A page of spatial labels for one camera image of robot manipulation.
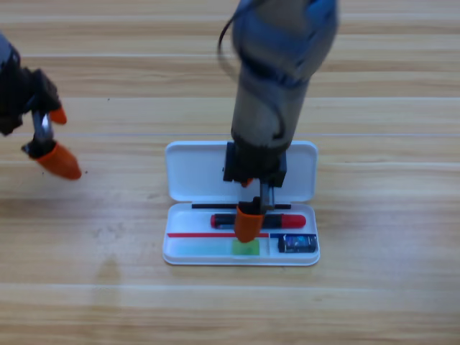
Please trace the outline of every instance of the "wood grain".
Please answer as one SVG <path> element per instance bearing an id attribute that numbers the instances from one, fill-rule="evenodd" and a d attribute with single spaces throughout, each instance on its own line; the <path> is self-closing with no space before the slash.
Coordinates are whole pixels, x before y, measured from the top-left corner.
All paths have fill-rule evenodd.
<path id="1" fill-rule="evenodd" d="M 341 1 L 296 133 L 320 152 L 316 266 L 164 263 L 164 150 L 230 139 L 215 49 L 237 4 L 0 0 L 83 170 L 29 161 L 28 118 L 2 140 L 0 344 L 460 343 L 459 1 Z"/>

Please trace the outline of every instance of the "pencil case lid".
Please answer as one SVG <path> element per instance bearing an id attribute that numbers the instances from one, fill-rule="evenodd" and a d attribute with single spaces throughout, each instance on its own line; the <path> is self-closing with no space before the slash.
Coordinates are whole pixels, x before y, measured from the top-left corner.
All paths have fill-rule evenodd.
<path id="1" fill-rule="evenodd" d="M 180 141 L 165 151 L 168 189 L 179 202 L 238 203 L 259 195 L 259 181 L 247 188 L 224 181 L 227 141 Z M 315 194 L 318 149 L 294 141 L 286 152 L 287 174 L 275 189 L 276 203 L 309 201 Z"/>

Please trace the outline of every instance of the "black cable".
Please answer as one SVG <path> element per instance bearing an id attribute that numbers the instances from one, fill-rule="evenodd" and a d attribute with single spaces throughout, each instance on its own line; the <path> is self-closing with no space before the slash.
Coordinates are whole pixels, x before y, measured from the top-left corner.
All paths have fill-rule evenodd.
<path id="1" fill-rule="evenodd" d="M 218 45 L 217 45 L 217 56 L 219 60 L 219 64 L 221 65 L 222 69 L 226 72 L 226 74 L 232 78 L 236 83 L 238 83 L 238 79 L 236 77 L 236 72 L 230 63 L 226 60 L 225 55 L 222 53 L 222 41 L 224 40 L 225 34 L 232 25 L 232 23 L 238 19 L 243 14 L 246 14 L 249 11 L 255 10 L 258 7 L 266 4 L 270 0 L 253 0 L 249 5 L 243 7 L 239 11 L 236 11 L 234 15 L 230 18 L 230 20 L 225 24 L 225 27 L 222 29 L 222 32 L 218 38 Z M 276 103 L 272 102 L 268 97 L 265 97 L 261 94 L 257 89 L 253 88 L 252 85 L 245 82 L 244 79 L 241 80 L 241 84 L 244 86 L 248 92 L 252 93 L 255 97 L 257 97 L 262 103 L 264 103 L 267 107 L 272 109 L 275 115 L 278 118 L 280 131 L 273 135 L 273 139 L 281 139 L 285 135 L 286 126 L 284 119 L 281 114 L 281 110 L 278 108 Z"/>

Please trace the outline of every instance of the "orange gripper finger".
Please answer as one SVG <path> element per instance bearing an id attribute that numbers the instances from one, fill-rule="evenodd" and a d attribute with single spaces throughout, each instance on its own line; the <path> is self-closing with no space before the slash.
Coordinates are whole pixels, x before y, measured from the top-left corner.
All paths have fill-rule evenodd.
<path id="1" fill-rule="evenodd" d="M 241 186 L 242 186 L 243 188 L 246 188 L 248 185 L 251 184 L 252 180 L 253 180 L 252 178 L 249 178 L 246 182 L 243 182 L 243 183 L 241 184 Z"/>
<path id="2" fill-rule="evenodd" d="M 67 116 L 63 107 L 60 107 L 58 110 L 50 111 L 51 121 L 56 122 L 57 124 L 67 124 Z"/>
<path id="3" fill-rule="evenodd" d="M 255 239 L 264 223 L 263 214 L 243 213 L 239 206 L 236 207 L 235 235 L 241 243 L 248 243 Z"/>
<path id="4" fill-rule="evenodd" d="M 39 158 L 37 162 L 50 173 L 62 178 L 78 180 L 81 177 L 77 159 L 59 143 L 56 143 L 55 148 L 47 155 Z"/>

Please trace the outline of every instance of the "table surface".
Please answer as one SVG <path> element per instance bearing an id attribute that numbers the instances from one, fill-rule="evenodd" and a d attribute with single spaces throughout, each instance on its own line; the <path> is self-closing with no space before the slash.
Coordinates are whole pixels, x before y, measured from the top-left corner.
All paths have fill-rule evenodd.
<path id="1" fill-rule="evenodd" d="M 341 1 L 296 134 L 320 150 L 317 265 L 164 263 L 164 149 L 229 138 L 237 2 L 0 0 L 83 169 L 30 162 L 30 119 L 2 139 L 0 344 L 460 344 L 458 0 Z"/>

